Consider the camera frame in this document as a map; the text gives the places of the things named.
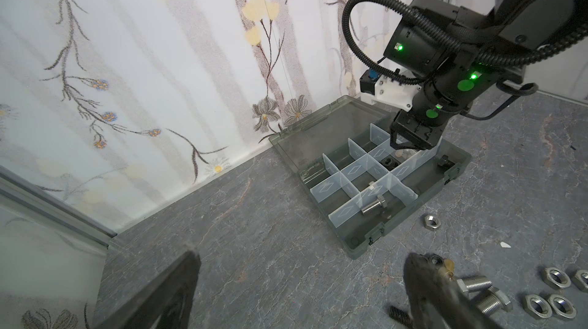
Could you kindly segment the silver hex nut top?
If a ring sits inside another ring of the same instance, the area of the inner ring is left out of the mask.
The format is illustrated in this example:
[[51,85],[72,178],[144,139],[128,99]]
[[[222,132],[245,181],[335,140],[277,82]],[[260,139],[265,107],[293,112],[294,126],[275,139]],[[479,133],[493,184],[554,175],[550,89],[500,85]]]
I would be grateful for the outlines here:
[[436,216],[428,214],[424,217],[424,226],[428,230],[435,231],[440,228],[441,223]]

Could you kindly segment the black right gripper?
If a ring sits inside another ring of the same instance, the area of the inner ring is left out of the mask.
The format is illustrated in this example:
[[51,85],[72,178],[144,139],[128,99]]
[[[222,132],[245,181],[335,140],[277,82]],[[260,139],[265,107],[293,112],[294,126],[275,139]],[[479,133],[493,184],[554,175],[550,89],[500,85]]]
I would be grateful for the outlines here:
[[431,150],[441,140],[445,126],[430,127],[403,110],[390,124],[390,146],[395,150]]

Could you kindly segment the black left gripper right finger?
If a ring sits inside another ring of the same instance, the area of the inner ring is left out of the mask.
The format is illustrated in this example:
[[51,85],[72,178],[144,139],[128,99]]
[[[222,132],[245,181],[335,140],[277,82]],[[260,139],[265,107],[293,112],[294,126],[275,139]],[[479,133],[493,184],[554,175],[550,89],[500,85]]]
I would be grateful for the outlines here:
[[412,252],[404,263],[404,285],[413,328],[495,328],[457,287],[426,259]]

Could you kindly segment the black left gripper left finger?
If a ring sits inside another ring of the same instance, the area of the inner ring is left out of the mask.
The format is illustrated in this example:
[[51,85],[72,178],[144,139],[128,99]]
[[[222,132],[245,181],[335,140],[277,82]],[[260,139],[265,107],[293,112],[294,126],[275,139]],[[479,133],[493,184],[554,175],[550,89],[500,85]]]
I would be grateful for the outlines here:
[[98,327],[187,328],[201,266],[188,250]]

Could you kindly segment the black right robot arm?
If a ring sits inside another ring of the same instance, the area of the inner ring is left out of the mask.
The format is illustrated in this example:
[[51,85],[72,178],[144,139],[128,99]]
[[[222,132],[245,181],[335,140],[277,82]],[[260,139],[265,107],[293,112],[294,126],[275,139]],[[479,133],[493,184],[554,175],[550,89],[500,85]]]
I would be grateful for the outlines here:
[[[370,59],[356,44],[351,14],[361,3],[386,7],[401,16],[384,58],[408,69],[404,76]],[[496,0],[486,15],[441,0],[348,0],[341,31],[349,49],[377,73],[417,85],[409,109],[390,125],[392,148],[430,150],[449,120],[469,117],[473,102],[491,87],[511,100],[537,92],[534,83],[510,88],[512,72],[545,61],[587,35],[587,0]]]

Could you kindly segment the black nut pair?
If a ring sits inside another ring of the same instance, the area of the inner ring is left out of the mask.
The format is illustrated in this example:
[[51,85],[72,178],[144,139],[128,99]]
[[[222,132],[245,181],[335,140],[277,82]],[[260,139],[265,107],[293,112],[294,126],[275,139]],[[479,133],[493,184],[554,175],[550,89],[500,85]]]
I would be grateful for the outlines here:
[[445,259],[436,254],[427,255],[427,260],[440,275],[449,280],[454,280],[455,263],[453,260]]

